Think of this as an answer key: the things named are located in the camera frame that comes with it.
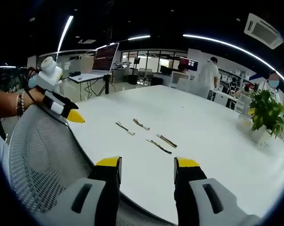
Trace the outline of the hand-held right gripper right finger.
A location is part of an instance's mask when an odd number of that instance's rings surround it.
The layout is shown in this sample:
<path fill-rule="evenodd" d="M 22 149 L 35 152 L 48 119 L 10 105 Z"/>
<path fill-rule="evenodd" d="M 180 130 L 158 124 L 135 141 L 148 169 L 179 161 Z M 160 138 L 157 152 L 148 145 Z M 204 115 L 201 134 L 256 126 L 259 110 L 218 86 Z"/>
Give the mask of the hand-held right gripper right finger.
<path fill-rule="evenodd" d="M 194 160 L 174 158 L 174 200 L 180 226 L 257 226 L 261 218 L 245 213 L 236 196 L 208 178 Z"/>

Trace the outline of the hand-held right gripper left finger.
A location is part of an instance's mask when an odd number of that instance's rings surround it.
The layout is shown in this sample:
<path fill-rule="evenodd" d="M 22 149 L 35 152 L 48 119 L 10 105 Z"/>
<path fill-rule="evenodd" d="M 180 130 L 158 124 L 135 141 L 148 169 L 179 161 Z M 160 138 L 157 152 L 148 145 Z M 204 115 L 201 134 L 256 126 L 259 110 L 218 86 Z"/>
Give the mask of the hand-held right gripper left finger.
<path fill-rule="evenodd" d="M 120 201 L 122 158 L 100 160 L 87 178 L 67 187 L 46 213 L 34 215 L 40 226 L 114 226 Z"/>

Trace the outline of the person's left hand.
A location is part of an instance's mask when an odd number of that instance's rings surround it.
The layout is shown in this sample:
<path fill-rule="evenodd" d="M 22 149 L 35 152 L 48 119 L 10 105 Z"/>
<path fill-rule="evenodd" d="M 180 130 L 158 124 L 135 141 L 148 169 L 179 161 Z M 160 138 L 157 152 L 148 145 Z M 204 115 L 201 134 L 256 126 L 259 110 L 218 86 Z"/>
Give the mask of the person's left hand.
<path fill-rule="evenodd" d="M 42 93 L 41 89 L 39 89 L 38 87 L 29 90 L 24 95 L 25 107 L 27 108 L 30 105 L 35 104 L 35 103 L 42 103 L 44 96 L 45 95 Z"/>

